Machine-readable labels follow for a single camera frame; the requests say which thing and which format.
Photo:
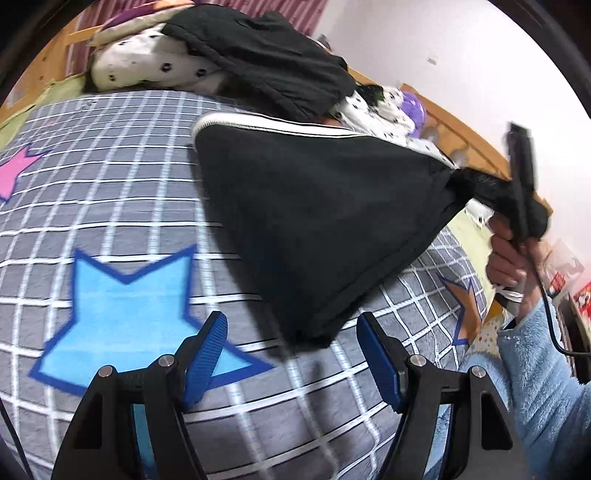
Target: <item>human hand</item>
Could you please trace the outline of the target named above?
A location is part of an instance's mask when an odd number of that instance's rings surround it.
[[[533,270],[534,268],[539,270],[543,260],[540,242],[535,238],[528,238],[517,251],[510,243],[513,232],[503,217],[495,215],[490,219],[488,225],[493,233],[491,237],[492,253],[488,257],[486,265],[488,279],[493,284],[515,287],[523,278],[526,278],[523,301],[516,317],[519,322],[538,304],[541,298]],[[527,251],[529,251],[535,265],[531,265],[527,260],[525,256]]]

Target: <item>white wall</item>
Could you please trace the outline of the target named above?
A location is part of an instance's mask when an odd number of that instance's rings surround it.
[[[548,237],[591,262],[591,120],[519,26],[486,0],[331,4],[340,15],[331,10],[320,33],[353,68],[383,85],[412,85],[503,153],[507,122],[531,129],[538,189],[555,210]]]

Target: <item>blue rubber pad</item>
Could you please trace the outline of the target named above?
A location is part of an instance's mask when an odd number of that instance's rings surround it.
[[[402,403],[398,372],[364,314],[357,319],[357,341],[367,360],[382,400],[397,410]]]
[[[217,313],[213,325],[193,362],[187,368],[183,404],[190,408],[198,403],[207,390],[213,369],[217,364],[224,343],[228,338],[228,319],[222,312]]]

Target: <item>black cable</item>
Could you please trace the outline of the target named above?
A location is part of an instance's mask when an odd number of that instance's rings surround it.
[[[0,414],[2,414],[2,419],[4,420],[4,423],[6,424],[6,427],[8,428],[8,431],[10,432],[10,436],[12,437],[12,441],[14,442],[14,445],[17,447],[18,456],[21,458],[21,462],[22,462],[23,467],[25,468],[25,472],[27,473],[28,477],[31,480],[35,480],[35,476],[33,475],[33,471],[31,470],[31,465],[29,465],[29,461],[27,460],[27,457],[25,456],[25,450],[22,449],[21,441],[18,438],[17,431],[14,429],[14,425],[12,425],[12,421],[10,420],[10,417],[8,417],[8,412],[6,411],[6,408],[4,407],[4,403],[2,402],[1,398],[0,398]]]
[[[554,333],[554,322],[552,321],[552,313],[550,311],[550,304],[548,303],[548,297],[545,294],[544,284],[542,283],[542,279],[540,278],[540,274],[538,273],[538,269],[535,267],[535,262],[531,258],[531,254],[527,252],[527,260],[529,260],[530,265],[532,265],[532,270],[534,271],[536,282],[538,283],[538,287],[540,288],[540,292],[542,294],[542,302],[544,303],[544,310],[546,312],[546,320],[548,320],[548,328],[550,330],[550,339],[552,340],[552,344],[554,348],[556,348],[560,353],[567,356],[574,356],[574,357],[591,357],[591,352],[571,352],[569,350],[564,349],[558,342],[556,338],[556,334]]]

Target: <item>finger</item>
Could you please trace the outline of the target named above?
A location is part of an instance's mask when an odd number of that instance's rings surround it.
[[[509,223],[499,214],[496,214],[488,221],[488,226],[492,233],[503,237],[505,240],[511,240],[513,238],[513,232],[509,228]]]
[[[541,242],[535,238],[528,238],[525,241],[525,246],[534,260],[536,266],[540,265],[544,260],[544,254],[542,253]]]
[[[522,280],[527,276],[525,270],[516,267],[514,264],[494,252],[488,257],[488,265],[491,267],[491,270],[497,270],[508,275],[515,281]]]
[[[525,257],[520,255],[517,250],[513,248],[513,245],[499,235],[493,235],[491,237],[491,248],[494,253],[502,256],[517,268],[527,267],[527,260]]]
[[[486,276],[492,284],[501,285],[503,287],[515,287],[518,284],[518,282],[509,275],[498,270],[494,270],[490,265],[486,266],[485,271]]]

